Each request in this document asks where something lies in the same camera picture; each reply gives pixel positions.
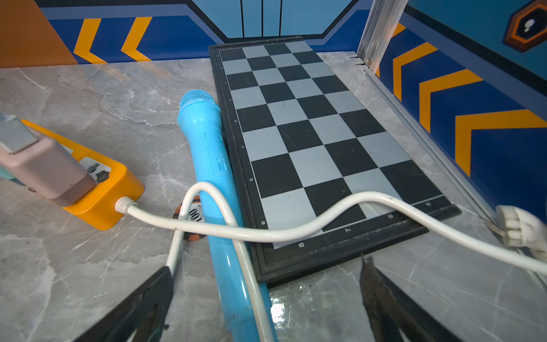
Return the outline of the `teal USB charger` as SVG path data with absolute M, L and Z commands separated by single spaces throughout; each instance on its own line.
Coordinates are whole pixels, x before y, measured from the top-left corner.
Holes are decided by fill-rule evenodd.
M 10 174 L 9 172 L 7 172 L 4 168 L 0 168 L 0 177 L 5 179 L 5 180 L 8 180 L 10 182 L 13 182 L 17 185 L 21 185 L 21 186 L 24 186 L 24 183 L 22 183 L 21 181 L 19 181 L 16 177 L 14 177 L 12 174 Z

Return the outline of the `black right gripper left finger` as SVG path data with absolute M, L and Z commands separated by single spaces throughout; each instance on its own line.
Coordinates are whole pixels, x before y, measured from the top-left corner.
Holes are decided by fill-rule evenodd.
M 173 294 L 173 276 L 164 266 L 76 340 L 159 341 Z

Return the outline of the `pink USB charger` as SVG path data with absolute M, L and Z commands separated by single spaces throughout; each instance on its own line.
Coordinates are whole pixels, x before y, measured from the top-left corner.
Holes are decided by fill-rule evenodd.
M 60 207 L 79 201 L 95 180 L 59 142 L 1 115 L 1 167 Z

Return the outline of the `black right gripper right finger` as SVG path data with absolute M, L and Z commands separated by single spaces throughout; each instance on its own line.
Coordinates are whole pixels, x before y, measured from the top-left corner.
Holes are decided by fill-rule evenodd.
M 371 256 L 361 262 L 360 291 L 376 341 L 460 340 L 379 271 Z

